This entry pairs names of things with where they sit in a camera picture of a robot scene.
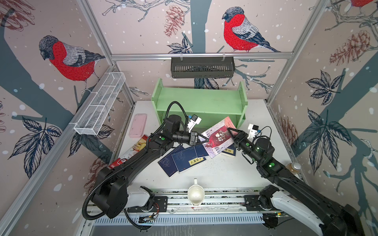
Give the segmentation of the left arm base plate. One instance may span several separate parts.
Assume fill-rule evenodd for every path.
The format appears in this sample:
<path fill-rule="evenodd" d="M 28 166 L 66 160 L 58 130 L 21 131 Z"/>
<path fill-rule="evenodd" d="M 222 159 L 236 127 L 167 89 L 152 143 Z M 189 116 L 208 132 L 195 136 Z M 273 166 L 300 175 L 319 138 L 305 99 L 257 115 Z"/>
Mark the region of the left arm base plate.
<path fill-rule="evenodd" d="M 149 203 L 146 204 L 147 206 L 134 206 L 129 207 L 127 209 L 128 213 L 157 213 L 159 212 L 167 212 L 168 206 L 168 197 L 167 196 L 155 196 L 154 201 L 151 205 L 150 209 L 147 209 Z"/>

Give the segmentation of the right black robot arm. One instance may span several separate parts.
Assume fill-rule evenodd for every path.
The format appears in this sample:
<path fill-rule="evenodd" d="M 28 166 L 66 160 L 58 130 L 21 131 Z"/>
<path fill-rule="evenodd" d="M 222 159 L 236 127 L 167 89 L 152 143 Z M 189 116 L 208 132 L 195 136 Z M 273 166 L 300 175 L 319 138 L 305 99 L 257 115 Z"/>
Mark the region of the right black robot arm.
<path fill-rule="evenodd" d="M 262 207 L 274 207 L 306 225 L 319 236 L 363 236 L 365 234 L 357 210 L 323 196 L 297 178 L 273 157 L 270 138 L 249 140 L 242 130 L 229 128 L 234 146 L 243 157 L 257 165 L 261 177 L 271 184 L 260 193 Z"/>

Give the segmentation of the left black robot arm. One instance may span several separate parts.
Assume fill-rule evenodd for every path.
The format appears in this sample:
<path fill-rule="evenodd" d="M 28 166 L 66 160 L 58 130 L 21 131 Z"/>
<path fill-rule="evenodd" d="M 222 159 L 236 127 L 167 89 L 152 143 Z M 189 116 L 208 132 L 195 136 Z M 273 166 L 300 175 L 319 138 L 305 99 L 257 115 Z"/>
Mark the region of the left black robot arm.
<path fill-rule="evenodd" d="M 137 175 L 153 161 L 163 156 L 174 145 L 201 145 L 209 141 L 198 132 L 188 132 L 187 125 L 180 130 L 181 118 L 171 115 L 147 138 L 146 146 L 129 160 L 115 168 L 103 168 L 96 177 L 91 192 L 84 200 L 82 215 L 95 220 L 104 215 L 112 219 L 126 207 L 130 195 L 128 187 Z"/>

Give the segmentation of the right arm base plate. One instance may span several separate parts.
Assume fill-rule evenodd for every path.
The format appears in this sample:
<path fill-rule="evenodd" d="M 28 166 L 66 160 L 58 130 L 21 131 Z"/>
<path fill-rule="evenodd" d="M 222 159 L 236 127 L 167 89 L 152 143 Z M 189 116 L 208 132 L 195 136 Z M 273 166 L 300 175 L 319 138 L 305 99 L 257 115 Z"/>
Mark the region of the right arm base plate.
<path fill-rule="evenodd" d="M 244 196 L 243 206 L 246 207 L 247 211 L 265 211 L 265 209 L 260 204 L 259 197 L 259 195 Z"/>

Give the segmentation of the pink red illustrated book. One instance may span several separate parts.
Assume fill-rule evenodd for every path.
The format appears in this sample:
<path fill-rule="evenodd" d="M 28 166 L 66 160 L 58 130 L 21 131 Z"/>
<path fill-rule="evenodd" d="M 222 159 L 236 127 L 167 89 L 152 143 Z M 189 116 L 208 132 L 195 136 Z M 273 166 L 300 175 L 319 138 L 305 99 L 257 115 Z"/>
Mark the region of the pink red illustrated book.
<path fill-rule="evenodd" d="M 202 145 L 211 158 L 214 158 L 234 143 L 228 128 L 235 129 L 230 117 L 226 117 L 202 133 L 202 136 L 208 138 L 208 142 Z"/>

